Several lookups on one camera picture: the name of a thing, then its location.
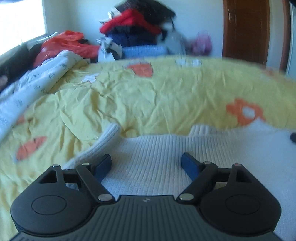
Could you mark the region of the white knit sweater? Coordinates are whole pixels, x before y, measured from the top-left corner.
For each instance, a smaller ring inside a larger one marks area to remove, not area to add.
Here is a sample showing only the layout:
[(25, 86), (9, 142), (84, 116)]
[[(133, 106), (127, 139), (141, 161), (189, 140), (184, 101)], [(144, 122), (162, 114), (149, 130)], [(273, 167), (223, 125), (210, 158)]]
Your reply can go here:
[(187, 136), (148, 135), (124, 138), (110, 124), (87, 150), (70, 159), (64, 169), (93, 163), (108, 154), (112, 167), (102, 185), (120, 195), (173, 195), (198, 176), (197, 163), (220, 168), (242, 164), (279, 201), (281, 217), (275, 234), (295, 240), (295, 130), (275, 128), (263, 121), (230, 130), (194, 125)]

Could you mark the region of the black clothes by window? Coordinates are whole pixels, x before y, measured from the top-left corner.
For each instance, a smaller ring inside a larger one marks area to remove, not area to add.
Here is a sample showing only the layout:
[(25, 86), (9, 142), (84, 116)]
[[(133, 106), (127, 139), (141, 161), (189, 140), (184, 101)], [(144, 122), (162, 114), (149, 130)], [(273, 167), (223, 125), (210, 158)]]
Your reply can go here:
[(34, 61), (41, 51), (41, 46), (42, 44), (36, 44), (28, 49), (27, 45), (22, 45), (13, 56), (1, 64), (1, 77), (7, 78), (7, 85), (17, 81), (34, 68)]

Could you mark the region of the navy blue clothes on pile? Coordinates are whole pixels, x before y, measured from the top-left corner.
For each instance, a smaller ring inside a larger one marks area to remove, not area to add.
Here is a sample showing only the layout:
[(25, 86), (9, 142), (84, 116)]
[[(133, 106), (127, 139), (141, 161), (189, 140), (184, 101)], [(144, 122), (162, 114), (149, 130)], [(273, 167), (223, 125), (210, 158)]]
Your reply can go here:
[(117, 26), (108, 31), (105, 36), (125, 48), (155, 45), (160, 33), (151, 33), (146, 28), (140, 26)]

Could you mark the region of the black clothes on pile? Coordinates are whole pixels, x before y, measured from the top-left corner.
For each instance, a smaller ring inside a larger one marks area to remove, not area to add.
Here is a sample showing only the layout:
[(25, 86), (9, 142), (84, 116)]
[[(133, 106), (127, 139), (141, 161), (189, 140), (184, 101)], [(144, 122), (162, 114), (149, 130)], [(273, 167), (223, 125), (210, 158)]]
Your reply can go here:
[(172, 20), (176, 13), (158, 1), (124, 1), (115, 6), (119, 12), (135, 9), (144, 16), (144, 19), (153, 25), (160, 25)]

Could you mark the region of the white printed quilt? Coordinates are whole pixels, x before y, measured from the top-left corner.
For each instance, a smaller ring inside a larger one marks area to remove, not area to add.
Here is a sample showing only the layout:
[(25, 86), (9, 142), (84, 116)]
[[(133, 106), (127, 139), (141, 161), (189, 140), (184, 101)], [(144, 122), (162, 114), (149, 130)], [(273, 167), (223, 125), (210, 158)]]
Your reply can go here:
[(75, 64), (85, 61), (81, 56), (62, 51), (28, 71), (1, 93), (1, 140), (9, 133), (24, 111), (47, 94)]

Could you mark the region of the brown wooden door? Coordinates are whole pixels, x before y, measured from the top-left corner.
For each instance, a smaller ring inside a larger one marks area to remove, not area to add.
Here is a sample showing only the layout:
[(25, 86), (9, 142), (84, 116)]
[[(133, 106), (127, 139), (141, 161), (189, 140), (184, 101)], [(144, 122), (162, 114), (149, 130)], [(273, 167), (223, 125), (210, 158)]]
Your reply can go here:
[(287, 70), (290, 1), (224, 1), (222, 56)]

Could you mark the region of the pink plastic bag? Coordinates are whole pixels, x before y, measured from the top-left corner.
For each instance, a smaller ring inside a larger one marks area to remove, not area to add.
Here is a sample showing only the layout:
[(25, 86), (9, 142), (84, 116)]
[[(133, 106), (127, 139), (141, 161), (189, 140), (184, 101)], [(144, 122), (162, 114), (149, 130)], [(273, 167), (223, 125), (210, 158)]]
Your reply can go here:
[(209, 56), (212, 51), (211, 36), (207, 31), (201, 31), (195, 39), (189, 41), (189, 53), (195, 56)]

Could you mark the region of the yellow carrot print bedsheet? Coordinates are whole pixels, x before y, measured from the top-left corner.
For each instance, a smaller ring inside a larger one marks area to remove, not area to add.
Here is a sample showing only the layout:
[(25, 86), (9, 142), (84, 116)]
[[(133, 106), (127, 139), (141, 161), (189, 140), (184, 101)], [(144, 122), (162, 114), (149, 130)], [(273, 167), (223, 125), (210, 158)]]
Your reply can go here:
[(166, 56), (74, 63), (30, 104), (1, 142), (1, 240), (16, 234), (14, 199), (52, 164), (91, 147), (110, 123), (121, 134), (186, 135), (263, 121), (295, 128), (295, 81), (259, 64)]

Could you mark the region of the white black crumpled cloth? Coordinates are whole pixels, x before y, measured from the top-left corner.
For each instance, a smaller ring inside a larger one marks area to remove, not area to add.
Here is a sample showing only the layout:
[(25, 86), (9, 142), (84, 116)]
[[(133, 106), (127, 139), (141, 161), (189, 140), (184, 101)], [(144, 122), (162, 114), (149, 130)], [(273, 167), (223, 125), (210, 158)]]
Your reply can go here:
[(123, 58), (122, 46), (116, 44), (112, 38), (97, 39), (99, 44), (98, 62), (113, 62)]

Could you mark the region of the red plastic bag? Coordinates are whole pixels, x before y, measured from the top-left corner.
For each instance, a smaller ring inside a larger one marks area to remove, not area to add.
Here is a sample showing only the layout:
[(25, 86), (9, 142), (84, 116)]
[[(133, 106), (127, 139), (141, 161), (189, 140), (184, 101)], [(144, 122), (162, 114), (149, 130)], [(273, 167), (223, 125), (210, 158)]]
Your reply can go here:
[(66, 30), (51, 39), (46, 40), (41, 51), (36, 56), (33, 67), (40, 66), (45, 60), (56, 57), (62, 51), (71, 51), (82, 58), (94, 59), (98, 57), (99, 45), (82, 44), (83, 33)]

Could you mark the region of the light blue knit garment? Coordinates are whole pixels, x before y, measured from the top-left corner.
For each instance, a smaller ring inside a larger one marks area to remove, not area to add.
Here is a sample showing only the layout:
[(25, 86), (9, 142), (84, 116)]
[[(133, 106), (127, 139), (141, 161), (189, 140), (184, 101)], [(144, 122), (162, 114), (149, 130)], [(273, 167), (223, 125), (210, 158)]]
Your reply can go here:
[(122, 52), (125, 59), (158, 57), (168, 54), (167, 48), (158, 45), (125, 47)]

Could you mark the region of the window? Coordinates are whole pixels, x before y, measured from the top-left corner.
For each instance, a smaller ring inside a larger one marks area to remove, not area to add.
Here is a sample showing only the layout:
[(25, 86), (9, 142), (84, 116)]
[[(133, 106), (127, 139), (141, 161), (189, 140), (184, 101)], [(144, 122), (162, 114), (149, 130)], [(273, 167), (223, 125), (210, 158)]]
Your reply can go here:
[(45, 34), (43, 1), (1, 1), (1, 54)]

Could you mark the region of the red jacket on pile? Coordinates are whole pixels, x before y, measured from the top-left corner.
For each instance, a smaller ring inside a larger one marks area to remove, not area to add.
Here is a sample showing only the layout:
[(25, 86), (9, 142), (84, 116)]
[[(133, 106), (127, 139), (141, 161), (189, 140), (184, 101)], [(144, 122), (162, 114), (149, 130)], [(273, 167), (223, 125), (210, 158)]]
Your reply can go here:
[(114, 27), (122, 26), (137, 26), (142, 27), (153, 35), (158, 35), (161, 33), (161, 28), (157, 25), (152, 25), (148, 23), (144, 16), (136, 9), (127, 9), (121, 15), (112, 18), (111, 20), (105, 22), (100, 27), (100, 33), (106, 34)]

